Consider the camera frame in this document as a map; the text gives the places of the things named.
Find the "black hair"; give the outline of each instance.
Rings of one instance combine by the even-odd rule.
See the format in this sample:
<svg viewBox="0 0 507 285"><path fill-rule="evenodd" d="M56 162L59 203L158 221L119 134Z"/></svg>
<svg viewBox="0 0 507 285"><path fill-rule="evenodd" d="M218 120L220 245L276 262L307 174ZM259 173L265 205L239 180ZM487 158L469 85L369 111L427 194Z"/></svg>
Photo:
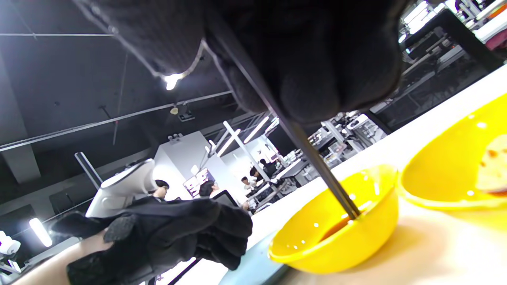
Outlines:
<svg viewBox="0 0 507 285"><path fill-rule="evenodd" d="M252 167L252 169L250 169L250 176L254 176L255 175L255 172L257 172L257 168Z"/></svg>
<svg viewBox="0 0 507 285"><path fill-rule="evenodd" d="M169 184L163 180L157 179L155 180L155 183L158 187L167 187L167 189L169 189Z"/></svg>
<svg viewBox="0 0 507 285"><path fill-rule="evenodd" d="M208 180L201 184L201 187L199 188L199 196L201 196L201 198L208 198L213 192L213 185L215 185L215 181L213 180Z"/></svg>

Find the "person's arm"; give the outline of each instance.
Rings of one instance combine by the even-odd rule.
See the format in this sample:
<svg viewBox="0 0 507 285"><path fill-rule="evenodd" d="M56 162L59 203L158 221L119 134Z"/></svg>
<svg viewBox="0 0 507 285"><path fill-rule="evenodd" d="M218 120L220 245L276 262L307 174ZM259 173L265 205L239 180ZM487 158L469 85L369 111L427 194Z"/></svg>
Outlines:
<svg viewBox="0 0 507 285"><path fill-rule="evenodd" d="M91 253L104 251L112 243L104 243L104 232L67 248L53 258L21 276L13 285L70 285L67 265Z"/></svg>
<svg viewBox="0 0 507 285"><path fill-rule="evenodd" d="M248 211L248 209L250 208L250 204L248 203L248 201L246 201L243 203L241 207L243 208L243 210Z"/></svg>

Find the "yellow bowl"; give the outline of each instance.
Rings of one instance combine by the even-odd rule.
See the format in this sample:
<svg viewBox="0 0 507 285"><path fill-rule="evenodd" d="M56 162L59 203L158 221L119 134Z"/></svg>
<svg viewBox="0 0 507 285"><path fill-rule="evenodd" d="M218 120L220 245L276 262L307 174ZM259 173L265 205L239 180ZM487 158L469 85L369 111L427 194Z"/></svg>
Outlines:
<svg viewBox="0 0 507 285"><path fill-rule="evenodd" d="M507 206L507 199L475 187L486 146L497 136L507 134L506 110L504 95L426 145L402 171L400 195L415 205L444 211Z"/></svg>
<svg viewBox="0 0 507 285"><path fill-rule="evenodd" d="M270 258L315 274L339 272L363 262L396 227L396 175L392 166L380 165L341 182L363 212L354 221L329 189L322 192L276 234L269 247Z"/></svg>

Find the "white wall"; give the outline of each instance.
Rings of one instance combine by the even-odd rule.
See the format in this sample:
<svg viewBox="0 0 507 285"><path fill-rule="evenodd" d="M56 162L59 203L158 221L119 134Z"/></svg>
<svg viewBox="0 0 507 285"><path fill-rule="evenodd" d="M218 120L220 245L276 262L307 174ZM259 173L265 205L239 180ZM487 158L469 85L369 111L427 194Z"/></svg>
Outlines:
<svg viewBox="0 0 507 285"><path fill-rule="evenodd" d="M190 170L192 166L199 166L203 157L207 155L204 149L205 146L210 146L206 138L201 132L194 132L179 138L178 141L167 142L160 145L157 154L160 152L162 155L163 152L186 181L193 176ZM221 189L242 191L243 183L241 179L237 179L230 172L221 158L216 155L212 156L204 167L209 169L209 173L213 175Z"/></svg>
<svg viewBox="0 0 507 285"><path fill-rule="evenodd" d="M154 160L153 179L161 179L169 184L169 191L167 191L165 199L167 201L174 200L177 197L182 200L192 199L190 193L183 186L183 183L187 179L178 171L176 165L172 163L162 146L158 148Z"/></svg>
<svg viewBox="0 0 507 285"><path fill-rule="evenodd" d="M262 140L261 137L249 141L247 144L245 144L245 147L257 162L261 158L263 158L259 156L257 153L259 150L264 151L264 149L266 148L264 146L264 141ZM250 169L252 168L252 163L249 157L241 148L237 148L229 152L228 154L222 156L221 159L223 160L229 171L232 172L232 174L238 180L241 180L241 178L245 176L248 179L251 179Z"/></svg>

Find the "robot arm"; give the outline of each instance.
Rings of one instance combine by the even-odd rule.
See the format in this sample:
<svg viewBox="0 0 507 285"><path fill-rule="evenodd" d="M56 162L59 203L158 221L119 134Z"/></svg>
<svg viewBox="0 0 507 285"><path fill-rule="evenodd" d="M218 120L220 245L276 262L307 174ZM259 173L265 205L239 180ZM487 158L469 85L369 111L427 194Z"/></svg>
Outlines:
<svg viewBox="0 0 507 285"><path fill-rule="evenodd" d="M153 180L155 161L147 159L102 182L90 207L88 218L106 218L117 214L132 204L134 196L148 194L156 189Z"/></svg>

